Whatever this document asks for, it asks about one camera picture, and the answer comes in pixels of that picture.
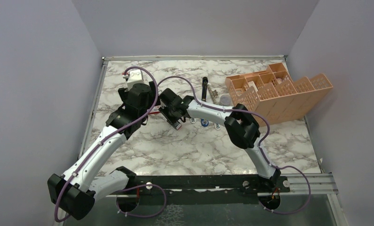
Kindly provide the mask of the red white staple box sleeve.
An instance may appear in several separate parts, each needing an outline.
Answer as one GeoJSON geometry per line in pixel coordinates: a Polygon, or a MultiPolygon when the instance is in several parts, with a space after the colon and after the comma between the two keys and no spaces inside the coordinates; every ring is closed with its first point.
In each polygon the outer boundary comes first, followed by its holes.
{"type": "Polygon", "coordinates": [[[155,106],[150,112],[149,114],[158,114],[160,113],[159,111],[160,107],[159,106],[155,106]]]}

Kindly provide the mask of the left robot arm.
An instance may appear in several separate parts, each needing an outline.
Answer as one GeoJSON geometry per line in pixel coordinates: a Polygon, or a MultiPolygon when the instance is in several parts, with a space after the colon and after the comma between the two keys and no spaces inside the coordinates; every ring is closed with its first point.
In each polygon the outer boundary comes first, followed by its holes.
{"type": "Polygon", "coordinates": [[[155,81],[133,83],[119,89],[123,104],[111,113],[92,146],[62,175],[52,174],[48,179],[49,195],[55,205],[56,222],[69,217],[84,218],[95,202],[114,191],[130,193],[135,180],[122,171],[95,179],[109,157],[136,132],[158,102],[155,81]]]}

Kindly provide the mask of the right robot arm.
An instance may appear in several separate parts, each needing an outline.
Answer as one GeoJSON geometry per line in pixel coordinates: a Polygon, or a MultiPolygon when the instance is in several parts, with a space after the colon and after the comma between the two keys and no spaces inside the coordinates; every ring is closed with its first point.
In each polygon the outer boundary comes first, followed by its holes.
{"type": "Polygon", "coordinates": [[[244,105],[225,107],[197,101],[193,96],[181,98],[170,89],[163,91],[159,99],[159,111],[173,126],[186,118],[204,119],[224,126],[231,142],[244,149],[256,167],[260,188],[270,192],[277,187],[281,172],[261,145],[260,126],[244,105]]]}

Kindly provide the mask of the staple box tray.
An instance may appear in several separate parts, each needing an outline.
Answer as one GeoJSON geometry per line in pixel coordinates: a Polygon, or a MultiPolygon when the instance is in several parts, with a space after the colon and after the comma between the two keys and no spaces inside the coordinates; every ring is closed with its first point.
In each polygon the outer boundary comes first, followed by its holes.
{"type": "Polygon", "coordinates": [[[179,130],[181,128],[182,124],[179,123],[179,122],[175,122],[174,124],[172,124],[172,127],[175,129],[175,130],[179,130]]]}

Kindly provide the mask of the blue stapler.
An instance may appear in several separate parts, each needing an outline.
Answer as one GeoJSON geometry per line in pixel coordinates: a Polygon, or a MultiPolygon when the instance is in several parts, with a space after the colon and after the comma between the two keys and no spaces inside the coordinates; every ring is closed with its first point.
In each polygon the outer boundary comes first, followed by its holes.
{"type": "MultiPolygon", "coordinates": [[[[207,77],[203,77],[202,79],[202,95],[201,95],[201,100],[203,102],[206,102],[206,98],[207,98],[207,86],[208,86],[208,78],[207,77]]],[[[203,127],[207,127],[209,125],[209,122],[205,119],[201,119],[201,125],[203,127]]]]}

